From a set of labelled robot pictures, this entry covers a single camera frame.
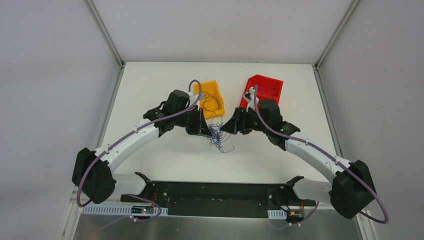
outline white table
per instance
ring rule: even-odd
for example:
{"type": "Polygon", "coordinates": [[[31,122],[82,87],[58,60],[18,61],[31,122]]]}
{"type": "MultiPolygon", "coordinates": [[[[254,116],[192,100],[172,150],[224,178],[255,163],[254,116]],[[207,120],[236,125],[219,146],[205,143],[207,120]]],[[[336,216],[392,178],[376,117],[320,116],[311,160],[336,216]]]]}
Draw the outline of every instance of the white table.
{"type": "MultiPolygon", "coordinates": [[[[248,78],[259,74],[284,81],[279,107],[295,124],[334,153],[324,107],[311,65],[210,62],[128,62],[119,85],[103,144],[127,131],[175,89],[187,91],[192,79],[216,80],[224,100],[225,123],[238,107],[248,78]]],[[[221,153],[205,137],[175,127],[129,157],[117,173],[142,172],[156,181],[285,183],[301,175],[326,181],[303,160],[271,144],[260,132],[232,135],[221,153]]]]}

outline plastic bin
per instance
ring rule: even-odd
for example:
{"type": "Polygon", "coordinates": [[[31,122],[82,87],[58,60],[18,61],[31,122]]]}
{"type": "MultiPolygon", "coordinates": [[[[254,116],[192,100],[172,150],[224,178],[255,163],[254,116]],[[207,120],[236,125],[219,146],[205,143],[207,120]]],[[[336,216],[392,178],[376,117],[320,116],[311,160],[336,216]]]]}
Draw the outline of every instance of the plastic bin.
{"type": "Polygon", "coordinates": [[[259,102],[264,99],[274,99],[278,104],[280,102],[281,91],[283,89],[283,81],[262,76],[254,75],[247,80],[246,88],[241,95],[241,108],[247,108],[248,102],[243,98],[243,94],[248,92],[251,87],[257,85],[257,98],[259,102]]]}
{"type": "MultiPolygon", "coordinates": [[[[200,101],[200,107],[204,110],[204,118],[210,119],[215,116],[225,114],[224,100],[221,97],[217,81],[207,81],[201,83],[201,90],[205,98],[200,101]]],[[[199,86],[194,84],[194,92],[199,93],[199,86]]]]}

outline gray floor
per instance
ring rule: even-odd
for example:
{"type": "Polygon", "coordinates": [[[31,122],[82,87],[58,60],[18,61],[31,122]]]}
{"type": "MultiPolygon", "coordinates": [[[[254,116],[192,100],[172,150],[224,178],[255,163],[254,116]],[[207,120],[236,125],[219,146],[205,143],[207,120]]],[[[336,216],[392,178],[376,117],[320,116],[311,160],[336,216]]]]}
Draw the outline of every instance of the gray floor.
{"type": "Polygon", "coordinates": [[[356,218],[345,219],[333,210],[317,210],[301,227],[284,226],[283,220],[226,217],[165,216],[146,223],[129,218],[99,230],[119,218],[112,215],[81,215],[75,240],[362,240],[356,218]]]}

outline yellow bin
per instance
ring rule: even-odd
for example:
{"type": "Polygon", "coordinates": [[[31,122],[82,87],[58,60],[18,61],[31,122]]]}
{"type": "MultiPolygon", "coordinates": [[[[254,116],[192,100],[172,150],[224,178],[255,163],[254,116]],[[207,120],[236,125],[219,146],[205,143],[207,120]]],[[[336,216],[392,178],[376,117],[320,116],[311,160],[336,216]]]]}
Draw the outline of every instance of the yellow bin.
{"type": "MultiPolygon", "coordinates": [[[[217,81],[202,82],[201,91],[205,97],[200,101],[200,107],[204,110],[204,118],[210,119],[224,115],[224,100],[221,97],[217,81]]],[[[199,93],[199,86],[197,84],[194,84],[194,93],[199,93]]]]}

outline white wall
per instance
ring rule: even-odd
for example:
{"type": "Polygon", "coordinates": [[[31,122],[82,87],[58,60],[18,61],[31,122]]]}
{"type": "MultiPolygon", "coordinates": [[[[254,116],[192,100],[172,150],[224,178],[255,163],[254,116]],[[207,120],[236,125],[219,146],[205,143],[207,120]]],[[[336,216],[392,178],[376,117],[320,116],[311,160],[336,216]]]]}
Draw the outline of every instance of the white wall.
{"type": "Polygon", "coordinates": [[[117,73],[82,0],[1,1],[0,239],[56,239],[117,73]]]}
{"type": "Polygon", "coordinates": [[[368,164],[388,209],[382,240],[424,234],[423,12],[422,0],[362,1],[320,71],[343,154],[368,164]]]}
{"type": "Polygon", "coordinates": [[[126,61],[315,63],[351,0],[95,0],[126,61]]]}

